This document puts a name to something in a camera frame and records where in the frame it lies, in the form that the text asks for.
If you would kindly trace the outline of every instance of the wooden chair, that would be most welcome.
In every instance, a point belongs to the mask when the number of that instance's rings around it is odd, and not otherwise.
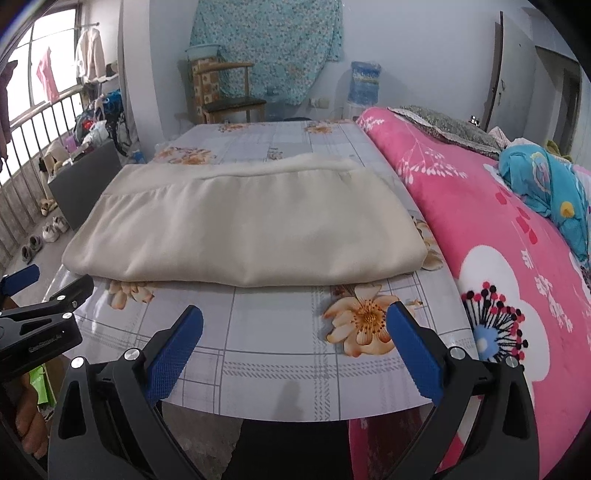
[[[251,62],[224,62],[224,63],[210,63],[200,66],[193,70],[197,75],[199,82],[199,90],[201,95],[201,105],[205,123],[216,124],[221,121],[222,116],[228,113],[246,112],[246,121],[251,122],[251,110],[257,110],[259,121],[265,119],[265,100],[254,98],[250,96],[250,89],[248,86],[248,67],[254,64]],[[222,98],[211,103],[205,103],[203,91],[203,79],[201,75],[210,72],[219,72],[221,70],[232,70],[244,68],[244,97],[230,97]]]

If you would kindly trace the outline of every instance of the electrical outlet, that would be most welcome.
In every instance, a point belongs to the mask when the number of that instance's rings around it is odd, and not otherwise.
[[[313,108],[328,109],[330,107],[330,99],[328,97],[311,98],[310,106]]]

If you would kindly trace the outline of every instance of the sneaker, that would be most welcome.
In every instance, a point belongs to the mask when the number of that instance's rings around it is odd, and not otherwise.
[[[43,227],[43,240],[46,242],[55,242],[59,237],[60,232],[51,223]]]
[[[64,217],[58,215],[53,218],[53,228],[59,230],[61,233],[66,233],[70,228],[70,225],[68,225]]]
[[[29,248],[31,248],[33,254],[36,255],[37,252],[43,248],[43,241],[41,240],[41,237],[38,235],[29,237]]]
[[[25,245],[24,247],[21,248],[21,258],[22,261],[24,261],[27,265],[29,263],[31,263],[31,261],[33,260],[33,252],[31,251],[31,248],[28,245]]]

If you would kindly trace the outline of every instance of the gray pillow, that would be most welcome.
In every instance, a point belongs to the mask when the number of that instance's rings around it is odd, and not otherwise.
[[[429,108],[425,108],[417,105],[403,106],[404,110],[409,110],[415,115],[418,115],[422,119],[429,122],[432,126],[437,127],[443,132],[457,135],[464,140],[474,142],[480,145],[486,145],[487,147],[497,148],[500,150],[499,144],[495,138],[486,132],[483,132],[476,125],[469,122],[463,122],[456,120],[443,113],[436,112]]]

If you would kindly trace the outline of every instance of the blue gripper pad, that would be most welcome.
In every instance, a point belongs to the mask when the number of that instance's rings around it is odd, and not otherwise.
[[[158,400],[168,398],[193,349],[203,333],[203,314],[197,307],[189,306],[175,323],[177,326],[148,367],[147,387],[144,396],[152,406]]]
[[[2,293],[7,297],[12,297],[29,285],[33,285],[37,280],[39,280],[39,267],[29,265],[2,278]]]
[[[392,304],[386,313],[386,328],[419,393],[438,405],[443,396],[441,367],[419,336],[417,328],[420,327],[412,315],[409,313],[407,317]]]

